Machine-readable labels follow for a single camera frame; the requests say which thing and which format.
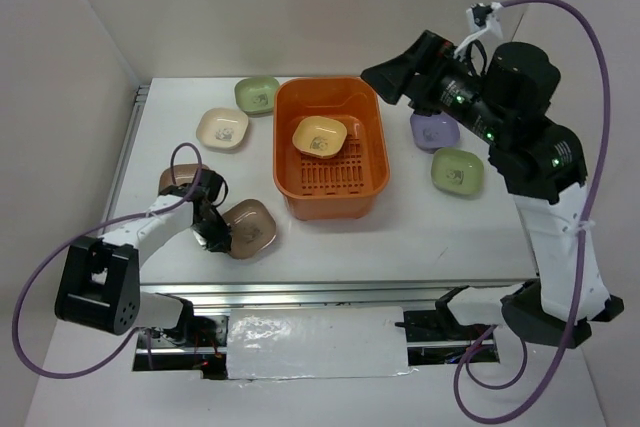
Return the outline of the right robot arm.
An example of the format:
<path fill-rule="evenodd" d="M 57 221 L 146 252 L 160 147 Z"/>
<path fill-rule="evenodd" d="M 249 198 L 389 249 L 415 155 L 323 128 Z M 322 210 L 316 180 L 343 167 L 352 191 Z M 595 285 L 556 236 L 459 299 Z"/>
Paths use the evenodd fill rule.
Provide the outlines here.
<path fill-rule="evenodd" d="M 475 73 L 451 42 L 424 32 L 404 53 L 361 77 L 385 102 L 445 113 L 488 146 L 528 236 L 536 276 L 508 287 L 463 286 L 441 297 L 435 325 L 450 339 L 470 325 L 503 325 L 522 341 L 576 348 L 595 322 L 624 309 L 599 273 L 581 214 L 588 174 L 576 134 L 547 117 L 559 70 L 540 48 L 507 42 Z"/>

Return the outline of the green plate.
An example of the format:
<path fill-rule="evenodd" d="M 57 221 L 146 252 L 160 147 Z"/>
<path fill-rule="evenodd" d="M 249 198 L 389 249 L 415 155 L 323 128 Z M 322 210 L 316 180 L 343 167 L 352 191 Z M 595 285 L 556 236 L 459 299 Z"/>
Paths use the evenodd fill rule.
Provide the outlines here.
<path fill-rule="evenodd" d="M 431 181 L 441 191 L 463 197 L 473 197 L 484 188 L 484 163 L 475 154 L 457 149 L 441 148 L 432 157 Z"/>
<path fill-rule="evenodd" d="M 238 108 L 249 116 L 269 114 L 273 111 L 279 81 L 270 76 L 248 77 L 234 87 Z"/>

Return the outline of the pink-brown plate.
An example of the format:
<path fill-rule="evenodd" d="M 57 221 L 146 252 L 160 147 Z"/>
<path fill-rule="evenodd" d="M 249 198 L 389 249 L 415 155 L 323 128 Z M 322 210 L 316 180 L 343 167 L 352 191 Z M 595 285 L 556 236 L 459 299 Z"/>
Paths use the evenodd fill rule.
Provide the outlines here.
<path fill-rule="evenodd" d="M 173 185 L 190 184 L 195 178 L 198 165 L 176 164 L 173 169 L 166 168 L 159 177 L 158 194 L 161 195 L 164 190 Z"/>

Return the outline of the orange plastic bin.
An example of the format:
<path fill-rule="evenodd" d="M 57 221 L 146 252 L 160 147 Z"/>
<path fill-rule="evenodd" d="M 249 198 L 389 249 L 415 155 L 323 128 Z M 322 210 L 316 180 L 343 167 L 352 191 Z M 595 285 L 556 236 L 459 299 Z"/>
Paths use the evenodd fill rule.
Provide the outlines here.
<path fill-rule="evenodd" d="M 294 146 L 301 122 L 322 116 L 347 131 L 337 155 L 320 159 Z M 386 187 L 390 167 L 378 97 L 357 77 L 297 78 L 275 95 L 273 178 L 300 220 L 360 218 Z"/>

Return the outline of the brown plate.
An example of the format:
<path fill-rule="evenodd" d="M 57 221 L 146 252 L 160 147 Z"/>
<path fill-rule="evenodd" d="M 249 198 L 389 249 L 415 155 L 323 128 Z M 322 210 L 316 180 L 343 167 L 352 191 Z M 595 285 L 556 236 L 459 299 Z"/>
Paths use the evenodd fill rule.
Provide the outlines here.
<path fill-rule="evenodd" d="M 247 260 L 268 247 L 276 238 L 277 225 L 265 205 L 256 199 L 246 199 L 222 215 L 231 230 L 228 255 Z"/>

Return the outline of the white sheet front cover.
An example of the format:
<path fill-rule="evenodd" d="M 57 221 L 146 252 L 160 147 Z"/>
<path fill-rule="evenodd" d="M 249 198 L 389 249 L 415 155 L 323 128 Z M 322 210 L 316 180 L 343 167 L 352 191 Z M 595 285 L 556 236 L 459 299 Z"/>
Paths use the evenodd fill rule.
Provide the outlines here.
<path fill-rule="evenodd" d="M 233 380 L 384 378 L 410 372 L 399 307 L 239 309 L 227 334 Z"/>

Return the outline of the cream plate left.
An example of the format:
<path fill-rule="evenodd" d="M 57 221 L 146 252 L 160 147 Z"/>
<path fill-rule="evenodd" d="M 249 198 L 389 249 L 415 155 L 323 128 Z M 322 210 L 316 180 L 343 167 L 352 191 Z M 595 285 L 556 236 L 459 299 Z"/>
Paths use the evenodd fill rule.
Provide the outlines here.
<path fill-rule="evenodd" d="M 196 138 L 208 149 L 234 150 L 242 144 L 248 127 L 249 117 L 241 110 L 216 107 L 202 115 Z"/>

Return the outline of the aluminium rail frame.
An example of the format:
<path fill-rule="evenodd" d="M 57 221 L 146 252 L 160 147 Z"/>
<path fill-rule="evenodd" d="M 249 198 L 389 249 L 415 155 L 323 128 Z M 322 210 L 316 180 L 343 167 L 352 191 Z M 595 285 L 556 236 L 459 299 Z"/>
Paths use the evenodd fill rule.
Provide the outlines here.
<path fill-rule="evenodd" d="M 252 120 L 242 147 L 204 150 L 204 162 L 228 182 L 226 203 L 261 201 L 277 224 L 255 257 L 204 251 L 191 232 L 169 241 L 143 266 L 148 292 L 192 301 L 201 313 L 232 307 L 382 303 L 422 307 L 460 285 L 517 283 L 535 274 L 514 202 L 502 178 L 485 173 L 474 199 L 436 189 L 429 156 L 418 150 L 406 105 L 380 108 L 390 180 L 359 219 L 300 221 L 272 176 L 272 118 Z"/>

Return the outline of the yellow plate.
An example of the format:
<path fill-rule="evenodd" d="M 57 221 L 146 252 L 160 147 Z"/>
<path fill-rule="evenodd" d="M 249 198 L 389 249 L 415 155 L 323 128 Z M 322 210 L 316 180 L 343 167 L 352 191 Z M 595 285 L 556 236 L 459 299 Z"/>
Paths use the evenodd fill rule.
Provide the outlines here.
<path fill-rule="evenodd" d="M 302 154 L 328 159 L 335 157 L 342 149 L 347 128 L 339 120 L 310 116 L 303 118 L 292 135 L 293 146 Z"/>

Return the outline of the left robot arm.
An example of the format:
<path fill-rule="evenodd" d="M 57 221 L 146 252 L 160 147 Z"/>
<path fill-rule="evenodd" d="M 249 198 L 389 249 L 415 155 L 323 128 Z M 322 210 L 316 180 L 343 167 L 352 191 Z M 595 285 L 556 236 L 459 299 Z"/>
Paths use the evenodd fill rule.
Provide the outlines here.
<path fill-rule="evenodd" d="M 176 346 L 196 337 L 193 303 L 141 291 L 140 270 L 176 235 L 191 230 L 209 252 L 228 253 L 232 234 L 218 211 L 224 178 L 204 169 L 192 183 L 170 185 L 149 214 L 100 237 L 83 235 L 67 251 L 54 313 L 60 320 L 122 335 L 135 328 L 161 330 Z"/>

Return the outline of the purple plate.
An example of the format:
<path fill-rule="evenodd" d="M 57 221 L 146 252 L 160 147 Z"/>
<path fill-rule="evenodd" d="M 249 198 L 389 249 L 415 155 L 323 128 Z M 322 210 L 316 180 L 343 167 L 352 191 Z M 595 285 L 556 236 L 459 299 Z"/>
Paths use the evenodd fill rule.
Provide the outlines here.
<path fill-rule="evenodd" d="M 414 144 L 420 150 L 433 153 L 441 148 L 456 147 L 460 142 L 458 123 L 444 113 L 431 116 L 413 113 L 409 122 Z"/>

